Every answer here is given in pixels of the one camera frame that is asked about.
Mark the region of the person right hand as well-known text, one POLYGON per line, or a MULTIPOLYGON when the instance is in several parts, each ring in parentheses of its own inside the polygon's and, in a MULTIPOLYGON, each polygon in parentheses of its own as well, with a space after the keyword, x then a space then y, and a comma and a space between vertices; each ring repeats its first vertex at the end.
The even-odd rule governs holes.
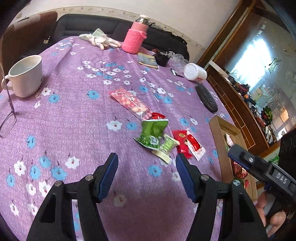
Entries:
MULTIPOLYGON (((257 199, 257 203, 255 204, 256 210, 264 226, 266 226, 266 216, 264 215, 264 208, 266 205, 267 205, 267 194, 264 191, 260 194, 260 196, 257 199)), ((283 225, 286 217, 287 215, 284 211, 280 211, 271 217, 269 221, 271 228, 267 232, 268 237, 271 237, 283 225)))

